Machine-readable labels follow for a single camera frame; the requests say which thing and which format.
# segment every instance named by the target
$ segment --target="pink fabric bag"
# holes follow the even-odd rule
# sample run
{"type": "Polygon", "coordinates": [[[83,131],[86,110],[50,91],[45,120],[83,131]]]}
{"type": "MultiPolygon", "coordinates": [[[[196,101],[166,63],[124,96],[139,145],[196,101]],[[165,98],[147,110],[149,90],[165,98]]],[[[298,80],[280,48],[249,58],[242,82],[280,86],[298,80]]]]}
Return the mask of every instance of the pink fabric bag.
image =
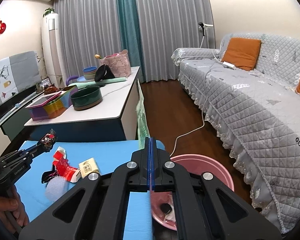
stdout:
{"type": "Polygon", "coordinates": [[[116,78],[128,77],[131,74],[131,66],[126,49],[101,59],[100,65],[102,64],[108,65],[116,78]]]}

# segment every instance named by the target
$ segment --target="white countertop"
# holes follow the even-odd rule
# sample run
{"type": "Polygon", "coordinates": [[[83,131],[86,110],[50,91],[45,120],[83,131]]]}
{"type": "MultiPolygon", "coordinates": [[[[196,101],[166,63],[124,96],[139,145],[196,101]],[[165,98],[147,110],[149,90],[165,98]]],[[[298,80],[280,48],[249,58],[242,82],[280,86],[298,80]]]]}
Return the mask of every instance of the white countertop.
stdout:
{"type": "Polygon", "coordinates": [[[56,118],[39,121],[30,119],[25,123],[25,126],[118,118],[121,115],[139,68],[132,67],[131,75],[128,76],[126,81],[106,84],[104,87],[101,87],[102,102],[100,104],[82,111],[76,111],[73,106],[70,106],[62,115],[56,118]]]}

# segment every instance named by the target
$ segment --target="wooden floor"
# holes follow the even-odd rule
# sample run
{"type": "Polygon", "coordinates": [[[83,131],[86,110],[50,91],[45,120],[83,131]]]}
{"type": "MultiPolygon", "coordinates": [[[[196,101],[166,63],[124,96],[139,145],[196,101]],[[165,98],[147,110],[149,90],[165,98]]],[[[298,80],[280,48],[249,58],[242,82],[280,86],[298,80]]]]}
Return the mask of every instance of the wooden floor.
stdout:
{"type": "MultiPolygon", "coordinates": [[[[148,82],[141,87],[150,135],[162,141],[171,153],[176,137],[202,126],[201,110],[177,80],[148,82]]],[[[222,147],[209,122],[205,122],[202,129],[178,139],[174,156],[181,154],[206,155],[223,164],[232,176],[235,192],[251,204],[250,186],[233,167],[234,159],[229,157],[229,150],[222,147]]]]}

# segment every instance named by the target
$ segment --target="gray curtain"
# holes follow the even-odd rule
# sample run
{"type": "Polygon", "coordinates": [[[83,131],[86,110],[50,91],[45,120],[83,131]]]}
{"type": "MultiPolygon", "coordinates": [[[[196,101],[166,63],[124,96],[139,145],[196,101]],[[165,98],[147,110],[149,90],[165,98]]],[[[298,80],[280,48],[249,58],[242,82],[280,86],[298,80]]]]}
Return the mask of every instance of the gray curtain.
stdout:
{"type": "MultiPolygon", "coordinates": [[[[180,47],[199,47],[202,32],[198,22],[213,24],[209,0],[137,0],[146,81],[178,77],[171,61],[180,47]]],[[[214,29],[209,30],[210,48],[215,48],[214,29]]]]}
{"type": "Polygon", "coordinates": [[[98,66],[102,57],[121,51],[116,0],[54,0],[67,75],[98,66]]]}

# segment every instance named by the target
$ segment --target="green rolled mat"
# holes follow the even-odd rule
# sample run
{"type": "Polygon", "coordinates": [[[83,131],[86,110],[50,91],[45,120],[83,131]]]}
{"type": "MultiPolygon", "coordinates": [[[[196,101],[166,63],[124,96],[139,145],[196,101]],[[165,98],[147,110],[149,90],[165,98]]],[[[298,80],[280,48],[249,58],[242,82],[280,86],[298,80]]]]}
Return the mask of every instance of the green rolled mat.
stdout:
{"type": "Polygon", "coordinates": [[[110,84],[110,83],[117,83],[117,82],[122,82],[122,81],[126,81],[127,78],[123,77],[123,78],[111,78],[111,79],[105,79],[105,80],[101,80],[101,81],[98,81],[98,82],[95,82],[95,81],[91,81],[91,82],[77,82],[77,83],[71,83],[68,85],[69,86],[74,86],[76,85],[78,89],[82,89],[82,88],[85,88],[89,85],[103,85],[103,84],[110,84]]]}

